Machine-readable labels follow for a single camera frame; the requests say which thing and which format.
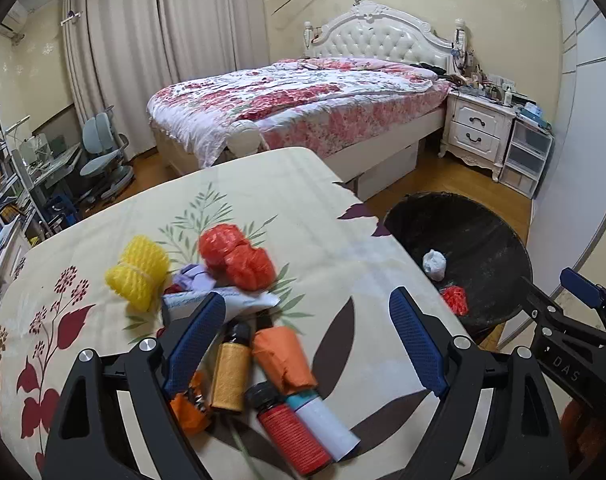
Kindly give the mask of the orange foam net bundle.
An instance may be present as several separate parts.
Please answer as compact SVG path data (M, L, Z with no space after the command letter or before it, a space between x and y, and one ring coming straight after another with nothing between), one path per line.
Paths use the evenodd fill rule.
M449 309L457 316L465 316L469 313L466 291L456 285L443 288L440 294Z

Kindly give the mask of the orange plastic bag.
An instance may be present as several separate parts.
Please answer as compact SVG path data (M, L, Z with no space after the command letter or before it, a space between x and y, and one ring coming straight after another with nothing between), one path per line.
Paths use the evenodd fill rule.
M203 391L204 374L196 370L187 389L171 400L172 412L186 437L193 437L211 425L211 410Z

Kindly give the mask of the white tissue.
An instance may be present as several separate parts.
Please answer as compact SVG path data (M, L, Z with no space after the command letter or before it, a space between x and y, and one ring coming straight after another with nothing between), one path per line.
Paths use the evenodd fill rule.
M434 282L444 280L446 266L447 261L445 256L437 250L429 250L422 258L423 272L425 272L425 275Z

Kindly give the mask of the white teal tube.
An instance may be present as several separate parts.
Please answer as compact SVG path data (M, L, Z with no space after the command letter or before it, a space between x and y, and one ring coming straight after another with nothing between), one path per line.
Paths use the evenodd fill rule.
M361 443L315 390L291 394L286 397L286 404L335 462L344 460Z

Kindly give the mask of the red bottle black cap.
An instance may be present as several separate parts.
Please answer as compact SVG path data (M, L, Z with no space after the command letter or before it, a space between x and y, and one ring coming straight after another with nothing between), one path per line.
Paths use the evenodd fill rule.
M251 386L245 398L271 442L299 476L312 477L333 462L271 382Z

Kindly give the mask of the orange paper wad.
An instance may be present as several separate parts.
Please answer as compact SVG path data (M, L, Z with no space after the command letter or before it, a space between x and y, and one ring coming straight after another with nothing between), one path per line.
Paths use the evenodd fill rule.
M315 389L318 385L297 334L287 326L258 330L253 338L252 356L284 396Z

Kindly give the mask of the black trash bag bin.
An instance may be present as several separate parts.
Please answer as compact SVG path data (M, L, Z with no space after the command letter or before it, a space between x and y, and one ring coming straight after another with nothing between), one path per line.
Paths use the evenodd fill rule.
M482 204L454 193L410 194L383 225L417 264L431 249L443 254L445 278L435 287L464 290L468 312L459 321L478 344L521 311L518 288L533 278L530 256L516 231Z

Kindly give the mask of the plastic drawer storage unit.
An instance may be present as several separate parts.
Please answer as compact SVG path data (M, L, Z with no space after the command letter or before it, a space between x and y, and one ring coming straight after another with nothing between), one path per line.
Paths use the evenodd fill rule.
M553 136L547 129L516 116L499 182L533 200L544 177L552 146Z

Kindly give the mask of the white blue paper packet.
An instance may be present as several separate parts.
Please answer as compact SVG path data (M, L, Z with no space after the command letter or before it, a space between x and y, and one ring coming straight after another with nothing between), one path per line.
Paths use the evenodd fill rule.
M243 292L236 287L215 288L208 292L192 292L189 290L188 292L166 296L165 302L169 307L171 322L180 318L189 318L211 292L224 300L225 323L234 318L246 318L263 310L273 310L280 304L279 297L271 292Z

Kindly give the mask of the gold bottle black cap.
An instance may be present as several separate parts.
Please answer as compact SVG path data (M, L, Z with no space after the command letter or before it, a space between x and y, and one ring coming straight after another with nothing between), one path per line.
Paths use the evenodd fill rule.
M252 330L248 323L233 321L226 325L213 376L211 405L215 411L240 413L243 410L252 359L251 342Z

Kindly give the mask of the purple crumpled paper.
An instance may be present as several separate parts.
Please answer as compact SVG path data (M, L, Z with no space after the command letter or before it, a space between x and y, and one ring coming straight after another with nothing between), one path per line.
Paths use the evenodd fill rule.
M202 264L190 263L173 274L173 284L184 292L208 292L215 287L216 280Z

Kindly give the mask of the orange-red plastic bag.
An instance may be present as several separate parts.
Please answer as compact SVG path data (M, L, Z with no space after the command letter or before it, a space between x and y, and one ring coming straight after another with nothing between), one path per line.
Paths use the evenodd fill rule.
M221 223L204 231L198 250L209 269L240 289L257 292L276 281L275 266L266 250L254 247L234 224Z

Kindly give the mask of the white study desk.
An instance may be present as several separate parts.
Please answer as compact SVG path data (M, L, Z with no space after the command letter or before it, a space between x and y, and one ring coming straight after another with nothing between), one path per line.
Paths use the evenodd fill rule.
M34 171L29 170L19 150L12 150L10 154L21 184L28 192L33 192L38 188L51 188L72 174L83 154L83 149L81 143L76 143L55 158L50 158L46 162L37 162Z

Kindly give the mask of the grey-blue desk chair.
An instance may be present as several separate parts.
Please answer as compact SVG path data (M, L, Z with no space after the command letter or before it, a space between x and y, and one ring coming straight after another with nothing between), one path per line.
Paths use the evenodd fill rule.
M130 140L113 126L113 105L87 119L82 144L88 160L80 176L90 182L90 188L81 202L95 205L114 200L134 180L135 174L125 155Z

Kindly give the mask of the white tufted headboard bed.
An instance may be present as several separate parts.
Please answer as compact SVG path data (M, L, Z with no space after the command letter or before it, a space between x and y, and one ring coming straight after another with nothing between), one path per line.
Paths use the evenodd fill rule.
M454 73L452 48L450 42L437 37L431 25L420 18L363 1L324 26L305 25L301 58L374 58L432 70L448 81L448 76ZM433 112L381 136L327 158L316 155L361 200L369 200L416 168L420 142L445 125L446 99ZM195 156L151 124L150 127L163 162L175 174L184 176L203 169ZM224 152L214 165L274 150L281 148L250 152L249 144L243 142L239 148Z

